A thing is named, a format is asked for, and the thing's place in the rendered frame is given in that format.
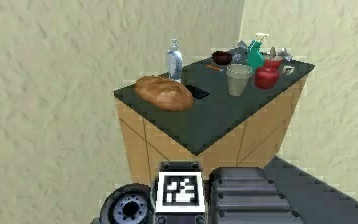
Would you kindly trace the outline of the red bowl with contents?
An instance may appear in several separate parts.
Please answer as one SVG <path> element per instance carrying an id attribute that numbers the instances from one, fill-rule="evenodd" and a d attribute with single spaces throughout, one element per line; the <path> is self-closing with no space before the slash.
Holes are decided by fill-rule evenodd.
<path id="1" fill-rule="evenodd" d="M 282 56 L 278 56 L 274 47 L 270 49 L 270 52 L 264 55 L 264 66 L 274 69 L 278 69 L 283 61 Z"/>

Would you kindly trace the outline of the teal spray bottle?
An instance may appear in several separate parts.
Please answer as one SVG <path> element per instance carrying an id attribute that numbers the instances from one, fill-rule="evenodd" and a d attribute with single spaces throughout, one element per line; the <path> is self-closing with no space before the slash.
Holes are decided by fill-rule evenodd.
<path id="1" fill-rule="evenodd" d="M 267 33 L 257 33 L 255 39 L 248 46 L 247 65 L 252 68 L 252 72 L 264 65 L 264 57 L 260 52 L 260 47 L 266 37 L 268 37 Z"/>

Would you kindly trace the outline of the pale grey cup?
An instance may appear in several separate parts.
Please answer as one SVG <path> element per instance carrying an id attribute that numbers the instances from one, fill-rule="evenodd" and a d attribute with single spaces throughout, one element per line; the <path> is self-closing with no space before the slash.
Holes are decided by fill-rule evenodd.
<path id="1" fill-rule="evenodd" d="M 230 64 L 227 66 L 228 93 L 231 96 L 240 96 L 252 76 L 252 68 L 243 64 Z"/>

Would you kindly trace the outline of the brown bread loaf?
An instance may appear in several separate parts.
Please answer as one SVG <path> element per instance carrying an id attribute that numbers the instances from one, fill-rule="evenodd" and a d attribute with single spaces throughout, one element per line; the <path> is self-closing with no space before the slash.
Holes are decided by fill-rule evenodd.
<path id="1" fill-rule="evenodd" d="M 161 76 L 144 76 L 134 86 L 145 101 L 168 111 L 184 111 L 194 104 L 192 93 L 182 84 Z"/>

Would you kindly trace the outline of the wooden cabinet with dark top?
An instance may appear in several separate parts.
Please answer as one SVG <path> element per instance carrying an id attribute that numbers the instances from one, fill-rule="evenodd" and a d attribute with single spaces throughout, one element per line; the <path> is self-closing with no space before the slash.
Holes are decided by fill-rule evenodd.
<path id="1" fill-rule="evenodd" d="M 205 59 L 184 68 L 182 81 L 209 92 L 182 112 L 142 100 L 133 86 L 114 92 L 131 179 L 149 184 L 159 164 L 197 160 L 203 174 L 218 167 L 264 167 L 278 153 L 308 74 L 314 66 L 292 60 L 295 70 L 268 90 L 248 84 L 242 95 L 227 91 L 224 73 Z"/>

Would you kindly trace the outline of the clear soap dispenser bottle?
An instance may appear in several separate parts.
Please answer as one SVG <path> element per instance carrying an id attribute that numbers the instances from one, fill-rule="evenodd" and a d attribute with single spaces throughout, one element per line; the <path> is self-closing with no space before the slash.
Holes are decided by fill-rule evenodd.
<path id="1" fill-rule="evenodd" d="M 183 69 L 182 54 L 179 51 L 179 38 L 171 40 L 169 50 L 166 55 L 166 67 L 171 80 L 180 82 Z"/>

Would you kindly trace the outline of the black flat phone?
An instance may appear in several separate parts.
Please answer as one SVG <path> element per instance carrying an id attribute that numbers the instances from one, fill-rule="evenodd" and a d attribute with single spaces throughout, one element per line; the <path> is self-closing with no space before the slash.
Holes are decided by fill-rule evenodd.
<path id="1" fill-rule="evenodd" d="M 205 90 L 200 89 L 199 87 L 193 85 L 186 85 L 188 91 L 191 92 L 192 96 L 196 99 L 203 99 L 209 95 Z"/>

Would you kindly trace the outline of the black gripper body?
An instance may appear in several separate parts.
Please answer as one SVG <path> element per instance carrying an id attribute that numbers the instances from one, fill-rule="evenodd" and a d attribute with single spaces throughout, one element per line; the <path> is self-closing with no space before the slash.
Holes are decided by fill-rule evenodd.
<path id="1" fill-rule="evenodd" d="M 150 187 L 133 183 L 119 187 L 104 201 L 90 224 L 150 224 Z"/>

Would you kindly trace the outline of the dark red bowl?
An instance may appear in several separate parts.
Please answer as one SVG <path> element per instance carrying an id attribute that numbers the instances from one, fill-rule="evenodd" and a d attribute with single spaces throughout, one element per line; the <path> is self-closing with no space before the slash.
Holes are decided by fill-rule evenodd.
<path id="1" fill-rule="evenodd" d="M 212 60 L 218 65 L 228 65 L 232 61 L 232 55 L 225 51 L 215 51 Z"/>

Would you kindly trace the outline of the grey crumpled foil shape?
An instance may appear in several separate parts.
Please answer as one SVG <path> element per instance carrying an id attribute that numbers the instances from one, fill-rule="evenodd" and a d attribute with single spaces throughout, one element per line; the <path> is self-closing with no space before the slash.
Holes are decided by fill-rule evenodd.
<path id="1" fill-rule="evenodd" d="M 232 55 L 232 64 L 246 64 L 247 63 L 247 50 L 248 46 L 242 40 L 240 40 L 237 45 L 229 51 Z"/>
<path id="2" fill-rule="evenodd" d="M 292 60 L 292 55 L 287 51 L 286 48 L 281 48 L 278 52 L 277 55 L 282 57 L 283 59 L 287 60 L 287 61 L 291 61 Z"/>

